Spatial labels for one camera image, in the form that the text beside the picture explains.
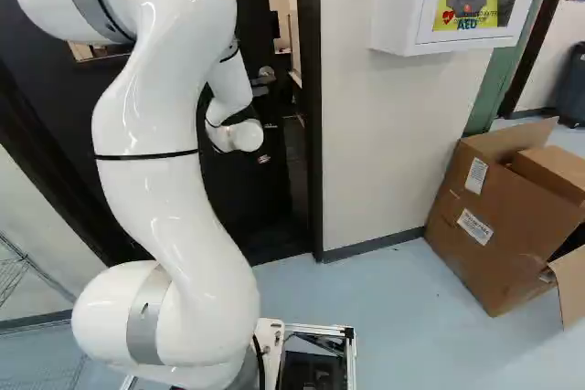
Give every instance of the box flap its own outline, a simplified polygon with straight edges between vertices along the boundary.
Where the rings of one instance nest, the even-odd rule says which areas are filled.
[[[516,154],[512,170],[562,196],[585,205],[585,160],[557,146],[531,148]]]
[[[557,277],[560,313],[567,329],[585,317],[585,246],[548,265]]]
[[[512,161],[512,157],[518,151],[544,146],[557,123],[558,118],[523,123],[468,137],[462,139],[461,142],[499,163],[505,163]]]

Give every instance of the green door frame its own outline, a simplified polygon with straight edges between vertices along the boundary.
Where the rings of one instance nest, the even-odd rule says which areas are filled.
[[[463,135],[489,132],[505,93],[516,73],[527,42],[532,32],[543,0],[533,0],[518,44],[514,47],[498,47],[487,65],[484,80],[480,86],[472,112]]]

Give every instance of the door frame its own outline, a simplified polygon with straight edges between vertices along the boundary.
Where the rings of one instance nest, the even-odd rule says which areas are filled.
[[[502,109],[505,105],[509,105],[505,103],[506,100],[512,99],[513,96],[508,95],[508,91],[512,89],[515,80],[518,81],[523,75],[529,74],[529,71],[523,68],[524,63],[528,61],[528,54],[536,48],[537,37],[544,41],[553,16],[551,11],[554,12],[557,4],[558,0],[533,0],[518,44],[515,47],[500,47],[494,50],[463,135],[488,132],[494,119],[498,115],[503,115]],[[513,108],[519,100],[517,89],[516,93]]]
[[[522,54],[522,58],[518,62],[516,73],[511,80],[510,86],[505,92],[502,104],[498,109],[498,116],[508,118],[516,109],[517,103],[520,101],[522,91],[528,82],[528,77],[532,72],[540,49],[547,36],[548,29],[552,23],[552,19],[557,10],[558,2],[560,0],[543,0],[542,6],[538,11],[536,22],[530,33],[530,37],[526,43],[526,49]]]
[[[321,0],[297,0],[301,47],[301,89],[306,113],[305,145],[309,194],[309,236],[316,261],[324,260]]]

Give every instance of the black trash can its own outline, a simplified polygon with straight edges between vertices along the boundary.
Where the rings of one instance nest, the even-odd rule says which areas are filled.
[[[570,128],[585,125],[585,41],[570,51],[556,94],[560,122]]]

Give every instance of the baseboard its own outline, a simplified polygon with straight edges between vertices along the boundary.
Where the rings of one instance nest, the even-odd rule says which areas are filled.
[[[71,310],[67,310],[51,312],[50,314],[34,315],[22,319],[0,321],[0,333],[17,331],[45,324],[54,324],[61,321],[70,321],[71,313]]]
[[[424,227],[416,227],[410,230],[404,230],[387,237],[377,237],[369,241],[359,242],[347,247],[336,248],[334,250],[327,250],[323,254],[323,262],[328,264],[340,259],[351,258],[352,256],[361,255],[381,248],[395,246],[403,242],[411,241],[422,237],[424,234]]]
[[[554,107],[544,107],[542,109],[513,111],[506,115],[504,119],[524,119],[534,116],[556,116]]]

